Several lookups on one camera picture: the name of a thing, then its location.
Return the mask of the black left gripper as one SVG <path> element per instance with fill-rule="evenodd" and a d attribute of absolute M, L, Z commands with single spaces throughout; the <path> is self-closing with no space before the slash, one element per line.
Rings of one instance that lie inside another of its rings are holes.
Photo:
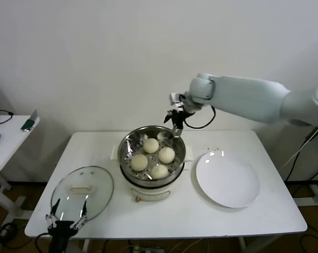
<path fill-rule="evenodd" d="M 60 199 L 58 199 L 55 205 L 51 207 L 50 213 L 45 216 L 48 232 L 52 237 L 49 246 L 50 253 L 64 253 L 67 249 L 70 238 L 76 235 L 78 233 L 78 229 L 81 229 L 88 221 L 86 207 L 87 201 L 84 202 L 83 208 L 80 211 L 80 217 L 75 222 L 58 221 L 59 219 L 55 214 L 59 203 Z"/>

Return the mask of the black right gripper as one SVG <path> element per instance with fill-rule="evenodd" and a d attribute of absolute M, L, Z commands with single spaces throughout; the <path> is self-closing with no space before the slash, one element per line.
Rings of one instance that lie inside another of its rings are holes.
<path fill-rule="evenodd" d="M 192 115 L 193 113 L 187 112 L 184 108 L 177 108 L 173 109 L 172 111 L 168 111 L 163 122 L 167 123 L 168 121 L 172 120 L 173 128 L 171 133 L 174 138 L 178 138 L 183 132 L 185 119 Z"/>

